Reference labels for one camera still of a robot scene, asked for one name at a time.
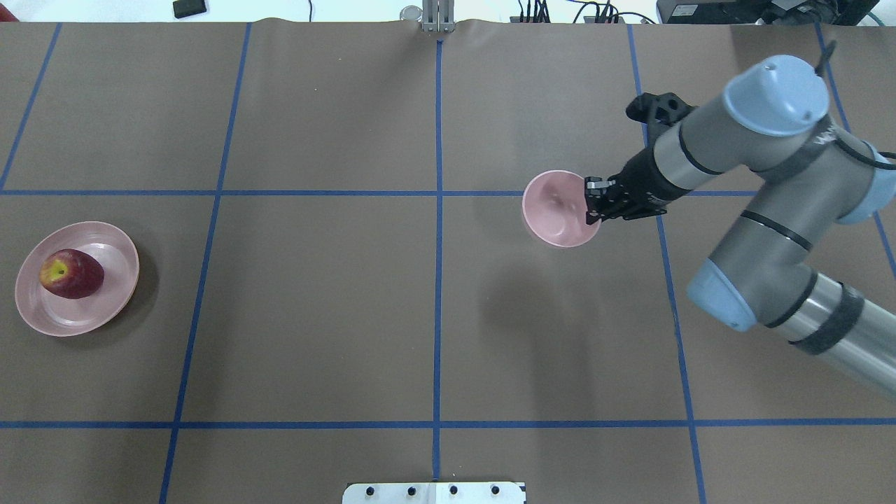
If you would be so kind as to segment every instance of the white label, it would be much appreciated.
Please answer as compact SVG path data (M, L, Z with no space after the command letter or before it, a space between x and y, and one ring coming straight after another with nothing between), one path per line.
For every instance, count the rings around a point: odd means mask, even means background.
M697 5L678 5L675 10L672 11L672 15L670 17L676 16L693 16L694 13L697 12Z

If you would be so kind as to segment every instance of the pink plate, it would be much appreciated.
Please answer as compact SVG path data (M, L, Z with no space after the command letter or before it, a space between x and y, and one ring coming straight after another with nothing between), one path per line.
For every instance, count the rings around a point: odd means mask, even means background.
M90 254L103 266L106 275L98 291L67 300L40 285L41 265L63 248ZM124 231L105 222L78 222L54 232L31 250L15 280L15 306L29 326L45 335L81 335L106 324L125 307L139 273L137 247Z
M585 223L585 179L553 169L537 175L522 193L522 219L536 237L559 248L578 247L598 232Z

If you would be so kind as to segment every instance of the black rubber band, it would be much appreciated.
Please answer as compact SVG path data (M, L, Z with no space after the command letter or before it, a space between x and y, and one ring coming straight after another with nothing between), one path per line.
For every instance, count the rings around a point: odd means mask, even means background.
M721 175L723 172L708 169L705 166L703 166L702 164L700 164L699 161L694 159L691 152L687 150L687 146L685 145L685 137L682 135L681 130L682 130L682 127L679 126L678 127L678 146L681 148L681 152L683 152L685 154L685 157L687 158L687 160L690 161L691 164L693 164L693 166L695 168L702 171L703 173L706 173L709 175Z
M749 210L744 210L740 214L740 216L744 217L745 219L749 219L751 221L758 222L767 228L771 228L771 229L777 231L784 238L792 240L794 243L796 243L800 247L805 248L806 251L812 250L812 242L811 241L803 238L802 236L799 235L799 233L778 224L777 222L773 221L772 219L769 219L768 217L766 217L764 215L760 215L759 213L756 213L756 212L750 212Z
M818 330L806 339L790 342L790 344L809 355L819 355L839 343L856 326L856 322L862 317L862 309L865 307L865 296L861 292L848 285L843 285L842 292L837 308L818 327Z
M818 272L812 270L812 277L809 278L809 284L807 284L806 288L803 289L803 293L799 295L797 301L790 305L790 308L788 308L788 310L784 312L784 315L776 318L774 322L766 324L765 326L770 329L774 329L775 327L780 326L781 324L790 320L790 318L793 317L795 313L797 313L800 307L803 306L803 303L805 303L806 300L809 299L809 296L812 294L812 290L815 288L816 283L818 283Z
M827 150L831 145L830 142L816 142L816 140L821 137L821 134L827 131L830 127L831 116L822 117L815 123L815 128L813 129L812 134L806 138L806 141L799 146L799 149L797 149L796 152L790 154L787 159L772 168L756 171L756 175L759 175L772 184L777 184L788 178L799 175L806 170L806 168L809 168L809 165L815 162L815 160L822 155L822 152Z

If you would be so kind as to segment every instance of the white metal plate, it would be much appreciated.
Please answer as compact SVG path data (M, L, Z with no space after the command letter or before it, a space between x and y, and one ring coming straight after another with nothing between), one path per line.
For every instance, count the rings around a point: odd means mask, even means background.
M525 504L525 489L514 482L355 483L342 504Z

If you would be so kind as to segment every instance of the red object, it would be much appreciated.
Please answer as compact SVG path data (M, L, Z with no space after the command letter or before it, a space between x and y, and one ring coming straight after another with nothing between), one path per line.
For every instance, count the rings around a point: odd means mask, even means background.
M0 4L0 22L2 21L19 21L19 18L13 16L9 9Z

